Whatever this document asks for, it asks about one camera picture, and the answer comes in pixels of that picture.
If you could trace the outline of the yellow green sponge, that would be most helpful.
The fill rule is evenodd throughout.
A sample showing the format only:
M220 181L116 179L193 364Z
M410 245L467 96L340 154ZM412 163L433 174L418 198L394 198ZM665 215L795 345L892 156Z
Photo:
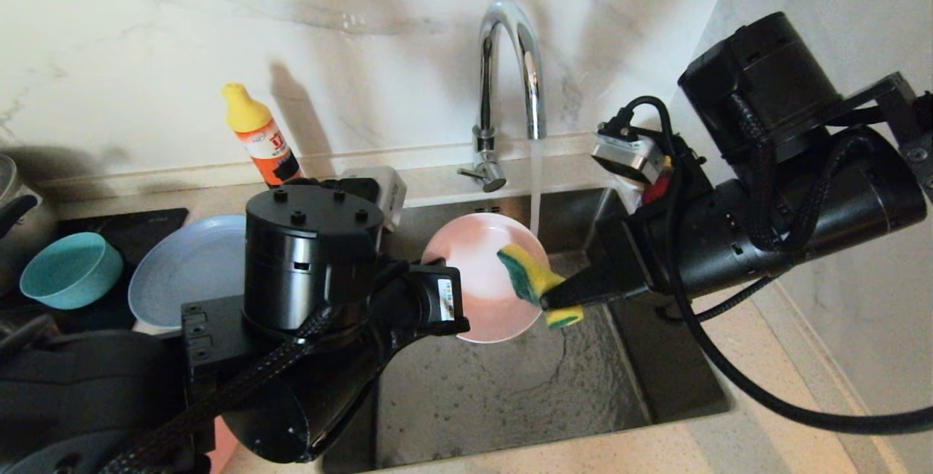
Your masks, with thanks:
M546 310L543 297L546 292L563 284L566 278L540 264L519 244L503 246L497 253L500 263L507 269L511 287L517 298L539 308L548 328L571 327L585 318L582 306Z

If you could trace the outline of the black glass cooktop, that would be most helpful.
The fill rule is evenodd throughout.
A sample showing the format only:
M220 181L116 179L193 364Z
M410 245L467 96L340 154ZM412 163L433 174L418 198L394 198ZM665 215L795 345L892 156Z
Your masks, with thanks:
M124 262L123 274L101 299L76 310L56 310L21 295L17 289L7 292L0 297L0 340L44 314L53 318L63 334L133 328L136 316L131 313L128 302L131 276L144 255L180 229L187 216L187 209L174 208L59 222L56 239L81 232L93 232L104 237L120 252Z

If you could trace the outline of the dish soap bottle yellow cap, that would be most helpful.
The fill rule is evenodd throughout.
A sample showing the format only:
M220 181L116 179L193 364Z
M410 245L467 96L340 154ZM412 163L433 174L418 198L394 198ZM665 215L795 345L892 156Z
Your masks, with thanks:
M302 176L297 156L287 143L270 109L256 101L242 83L221 89L227 103L226 122L235 133L261 178L269 186Z

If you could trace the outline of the dark red apple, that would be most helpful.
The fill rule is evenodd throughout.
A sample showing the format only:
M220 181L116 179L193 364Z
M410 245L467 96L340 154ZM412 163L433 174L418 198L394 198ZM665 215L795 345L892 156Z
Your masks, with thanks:
M641 194L641 205L659 201L668 191L672 181L673 169L664 169L653 184L647 185Z

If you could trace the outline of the chrome gooseneck faucet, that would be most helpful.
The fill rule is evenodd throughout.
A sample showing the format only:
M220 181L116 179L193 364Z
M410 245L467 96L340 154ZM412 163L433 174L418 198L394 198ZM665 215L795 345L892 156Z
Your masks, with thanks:
M543 141L547 137L544 61L533 23L517 0L493 0L480 25L480 105L477 124L471 131L473 167L458 169L459 175L473 179L484 193L499 191L507 184L507 176L496 151L492 104L496 77L493 62L501 31L509 37L522 74L527 138L529 141Z

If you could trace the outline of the blue plate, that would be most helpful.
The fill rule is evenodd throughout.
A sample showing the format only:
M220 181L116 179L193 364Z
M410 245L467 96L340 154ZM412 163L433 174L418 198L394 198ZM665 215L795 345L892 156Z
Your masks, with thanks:
M128 304L159 329L182 325L184 304L244 291L246 216L225 214L185 225L159 242L134 271Z

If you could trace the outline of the small light pink plate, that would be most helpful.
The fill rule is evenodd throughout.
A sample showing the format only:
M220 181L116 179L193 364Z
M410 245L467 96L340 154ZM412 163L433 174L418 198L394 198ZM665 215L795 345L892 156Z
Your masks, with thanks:
M461 277L463 314L470 329L457 335L470 343L490 344L513 340L539 320L539 306L520 299L512 288L509 271L497 252L517 244L534 261L549 268L539 239L522 222L502 214L467 214L453 219L434 233L422 259L442 258Z

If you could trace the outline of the stainless steel sink basin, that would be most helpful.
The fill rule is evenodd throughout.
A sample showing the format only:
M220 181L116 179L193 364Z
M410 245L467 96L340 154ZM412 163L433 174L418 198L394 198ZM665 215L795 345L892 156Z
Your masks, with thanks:
M360 474L727 412L689 332L626 300L505 342L427 338L387 365L324 474Z

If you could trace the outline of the teal bowl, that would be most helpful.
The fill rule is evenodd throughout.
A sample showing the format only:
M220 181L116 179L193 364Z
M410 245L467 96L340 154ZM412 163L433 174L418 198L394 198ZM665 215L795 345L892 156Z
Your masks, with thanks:
M77 310L103 298L123 271L122 255L103 236L74 233L34 256L20 275L19 289L56 310Z

